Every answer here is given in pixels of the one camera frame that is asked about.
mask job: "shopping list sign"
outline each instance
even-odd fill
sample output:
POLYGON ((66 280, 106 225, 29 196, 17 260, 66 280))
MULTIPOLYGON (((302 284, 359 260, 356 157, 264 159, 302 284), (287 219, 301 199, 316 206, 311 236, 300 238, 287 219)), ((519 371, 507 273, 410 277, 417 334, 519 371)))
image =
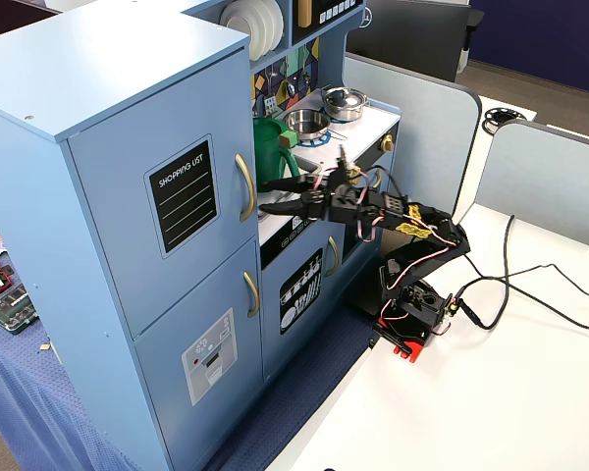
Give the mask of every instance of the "shopping list sign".
POLYGON ((148 179, 166 253, 217 216, 207 139, 148 179))
POLYGON ((280 290, 280 332, 283 335, 321 293, 323 249, 312 255, 280 290))

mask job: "stainless steel pot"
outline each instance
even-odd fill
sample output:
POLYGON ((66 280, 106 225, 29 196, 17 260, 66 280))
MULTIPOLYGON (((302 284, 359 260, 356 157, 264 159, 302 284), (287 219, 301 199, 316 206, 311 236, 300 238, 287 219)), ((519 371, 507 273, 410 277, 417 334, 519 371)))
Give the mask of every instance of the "stainless steel pot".
POLYGON ((330 119, 320 111, 296 110, 286 115, 284 123, 296 132, 298 140, 312 140, 325 135, 330 119))
POLYGON ((321 96, 325 113, 338 121, 351 122, 362 118, 369 100, 361 91, 346 86, 324 86, 321 96))

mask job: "black sign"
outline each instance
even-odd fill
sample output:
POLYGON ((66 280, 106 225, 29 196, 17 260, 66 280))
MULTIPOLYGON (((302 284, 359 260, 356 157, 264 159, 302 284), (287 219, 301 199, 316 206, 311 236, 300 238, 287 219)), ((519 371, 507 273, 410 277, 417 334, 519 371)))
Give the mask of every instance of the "black sign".
POLYGON ((216 217, 207 140, 149 179, 166 253, 216 217))
POLYGON ((299 216, 294 216, 281 229, 276 231, 271 238, 266 240, 259 247, 259 258, 262 263, 262 270, 277 258, 282 251, 295 240, 305 228, 313 221, 306 219, 301 220, 299 216))
POLYGON ((321 293, 323 249, 294 272, 282 286, 280 297, 280 332, 283 335, 321 293))

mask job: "black robotic arm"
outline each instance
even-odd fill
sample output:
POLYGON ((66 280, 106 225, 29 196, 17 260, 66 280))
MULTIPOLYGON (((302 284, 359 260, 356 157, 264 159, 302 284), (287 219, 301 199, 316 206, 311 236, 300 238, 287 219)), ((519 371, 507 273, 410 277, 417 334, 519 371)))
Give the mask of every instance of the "black robotic arm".
POLYGON ((301 197, 263 204, 260 210, 357 225, 365 241, 364 233, 374 234, 375 228, 411 236, 412 242, 387 254, 380 268, 381 303, 375 329, 397 346, 397 353, 414 361, 445 315, 453 314, 451 297, 443 299, 422 279, 469 252, 466 234, 443 211, 408 202, 404 196, 355 187, 349 179, 343 151, 328 176, 307 174, 265 183, 267 188, 300 193, 301 197))

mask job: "colorful tile backsplash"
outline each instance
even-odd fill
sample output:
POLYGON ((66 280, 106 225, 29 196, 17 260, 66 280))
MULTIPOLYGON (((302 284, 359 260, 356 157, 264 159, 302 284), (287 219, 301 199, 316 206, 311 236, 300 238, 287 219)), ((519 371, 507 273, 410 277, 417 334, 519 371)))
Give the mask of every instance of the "colorful tile backsplash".
POLYGON ((253 116, 264 116, 266 96, 274 95, 277 106, 287 110, 316 88, 319 42, 320 38, 317 37, 251 77, 253 116), (294 98, 290 98, 286 92, 286 78, 294 85, 294 98))

